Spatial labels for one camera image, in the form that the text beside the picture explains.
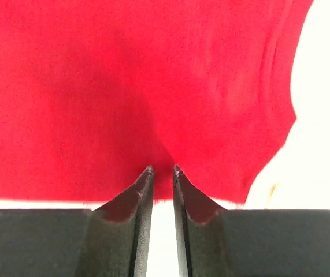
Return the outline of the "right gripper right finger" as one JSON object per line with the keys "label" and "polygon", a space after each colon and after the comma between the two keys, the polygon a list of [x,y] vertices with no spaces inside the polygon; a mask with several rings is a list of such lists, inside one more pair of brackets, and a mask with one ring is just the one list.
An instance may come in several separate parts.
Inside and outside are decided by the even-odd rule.
{"label": "right gripper right finger", "polygon": [[228,210],[173,169],[180,276],[330,276],[330,210]]}

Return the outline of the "floral table mat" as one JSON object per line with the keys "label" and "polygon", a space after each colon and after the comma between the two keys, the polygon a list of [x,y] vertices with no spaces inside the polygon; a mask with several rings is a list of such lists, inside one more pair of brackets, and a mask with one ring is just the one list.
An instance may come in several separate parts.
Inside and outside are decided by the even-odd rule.
{"label": "floral table mat", "polygon": [[[175,165],[225,209],[330,210],[330,1],[311,2],[291,71],[290,93],[296,120],[284,145],[253,181],[246,201],[235,203],[209,196]],[[168,199],[155,198],[155,169],[149,166],[154,170],[154,191],[145,276],[180,276],[173,205],[175,166]],[[118,194],[105,201],[0,199],[0,209],[95,210]]]}

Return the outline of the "red garment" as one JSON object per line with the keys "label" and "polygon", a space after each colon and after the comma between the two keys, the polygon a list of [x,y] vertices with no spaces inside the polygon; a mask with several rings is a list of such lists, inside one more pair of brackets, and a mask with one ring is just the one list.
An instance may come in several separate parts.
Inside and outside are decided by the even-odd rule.
{"label": "red garment", "polygon": [[151,165],[244,203],[296,120],[311,1],[0,1],[0,199],[105,201]]}

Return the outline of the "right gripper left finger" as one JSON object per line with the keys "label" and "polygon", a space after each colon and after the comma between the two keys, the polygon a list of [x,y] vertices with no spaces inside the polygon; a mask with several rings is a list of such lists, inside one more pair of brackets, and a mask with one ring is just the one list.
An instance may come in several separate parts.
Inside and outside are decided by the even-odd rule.
{"label": "right gripper left finger", "polygon": [[154,170],[95,210],[0,209],[0,276],[145,276]]}

